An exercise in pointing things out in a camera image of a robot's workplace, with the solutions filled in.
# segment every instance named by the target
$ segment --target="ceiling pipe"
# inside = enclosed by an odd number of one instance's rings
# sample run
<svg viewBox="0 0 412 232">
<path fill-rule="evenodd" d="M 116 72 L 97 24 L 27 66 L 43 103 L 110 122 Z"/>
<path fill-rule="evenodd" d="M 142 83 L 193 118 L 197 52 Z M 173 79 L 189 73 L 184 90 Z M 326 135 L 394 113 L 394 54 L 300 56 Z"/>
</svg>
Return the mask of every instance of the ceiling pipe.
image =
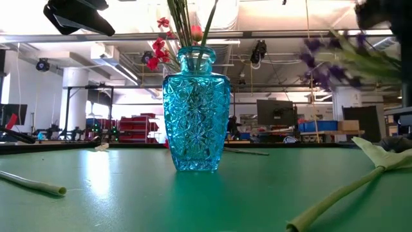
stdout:
<svg viewBox="0 0 412 232">
<path fill-rule="evenodd" d="M 142 80 L 135 75 L 135 73 L 138 73 L 138 70 L 131 65 L 133 62 L 125 55 L 121 54 L 114 46 L 105 46 L 100 43 L 94 44 L 91 47 L 91 59 L 98 64 L 112 67 L 135 86 L 143 84 Z M 152 89 L 145 90 L 152 95 L 152 98 L 161 99 L 158 91 Z"/>
</svg>

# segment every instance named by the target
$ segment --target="fluorescent light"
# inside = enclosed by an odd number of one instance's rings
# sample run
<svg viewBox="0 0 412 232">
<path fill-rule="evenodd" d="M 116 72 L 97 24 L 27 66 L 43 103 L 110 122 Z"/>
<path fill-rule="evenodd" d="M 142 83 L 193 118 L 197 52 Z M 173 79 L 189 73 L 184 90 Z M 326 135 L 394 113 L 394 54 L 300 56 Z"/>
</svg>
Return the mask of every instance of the fluorescent light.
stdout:
<svg viewBox="0 0 412 232">
<path fill-rule="evenodd" d="M 333 104 L 333 102 L 314 102 L 315 104 Z"/>
<path fill-rule="evenodd" d="M 225 40 L 225 39 L 208 39 L 207 41 L 206 41 L 206 44 L 208 44 L 208 45 L 229 45 L 229 44 L 236 44 L 236 45 L 239 45 L 240 44 L 240 41 L 239 40 L 236 40 L 236 41 L 228 41 L 228 40 Z"/>
<path fill-rule="evenodd" d="M 348 30 L 348 35 L 357 35 L 361 33 L 361 30 Z M 363 31 L 366 35 L 393 35 L 390 29 L 385 30 L 365 30 Z"/>
</svg>

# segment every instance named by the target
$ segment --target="green table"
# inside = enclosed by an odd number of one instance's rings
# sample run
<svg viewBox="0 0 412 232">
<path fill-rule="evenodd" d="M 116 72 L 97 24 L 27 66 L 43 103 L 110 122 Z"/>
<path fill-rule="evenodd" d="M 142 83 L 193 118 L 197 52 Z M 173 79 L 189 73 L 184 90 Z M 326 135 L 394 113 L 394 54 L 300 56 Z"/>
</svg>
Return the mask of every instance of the green table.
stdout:
<svg viewBox="0 0 412 232">
<path fill-rule="evenodd" d="M 361 150 L 278 148 L 225 153 L 214 173 L 177 173 L 163 149 L 0 156 L 0 170 L 66 186 L 64 198 L 0 180 L 0 231 L 285 231 L 341 185 L 369 173 Z M 410 231 L 412 171 L 386 173 L 309 231 Z"/>
</svg>

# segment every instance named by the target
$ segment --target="ceiling light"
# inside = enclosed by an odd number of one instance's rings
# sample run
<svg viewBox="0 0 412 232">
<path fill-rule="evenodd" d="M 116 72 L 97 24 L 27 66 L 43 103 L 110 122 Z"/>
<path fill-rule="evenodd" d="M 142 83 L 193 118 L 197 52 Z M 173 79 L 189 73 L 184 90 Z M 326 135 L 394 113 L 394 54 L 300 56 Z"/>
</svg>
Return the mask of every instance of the ceiling light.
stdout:
<svg viewBox="0 0 412 232">
<path fill-rule="evenodd" d="M 230 45 L 230 44 L 236 44 L 236 45 L 239 45 L 240 44 L 240 41 L 239 40 L 237 40 L 237 41 L 228 41 L 228 40 L 225 40 L 225 39 L 208 39 L 207 41 L 206 41 L 206 44 L 207 45 Z"/>
</svg>

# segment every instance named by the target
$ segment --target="vase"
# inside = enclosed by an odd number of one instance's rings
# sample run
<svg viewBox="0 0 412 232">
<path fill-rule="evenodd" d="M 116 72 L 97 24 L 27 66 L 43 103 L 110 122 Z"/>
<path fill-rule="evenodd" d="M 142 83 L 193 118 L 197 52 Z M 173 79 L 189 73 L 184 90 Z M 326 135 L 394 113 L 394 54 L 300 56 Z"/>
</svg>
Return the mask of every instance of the vase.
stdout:
<svg viewBox="0 0 412 232">
<path fill-rule="evenodd" d="M 229 120 L 230 82 L 212 73 L 213 49 L 190 46 L 177 55 L 181 72 L 163 81 L 166 134 L 178 171 L 214 171 Z"/>
</svg>

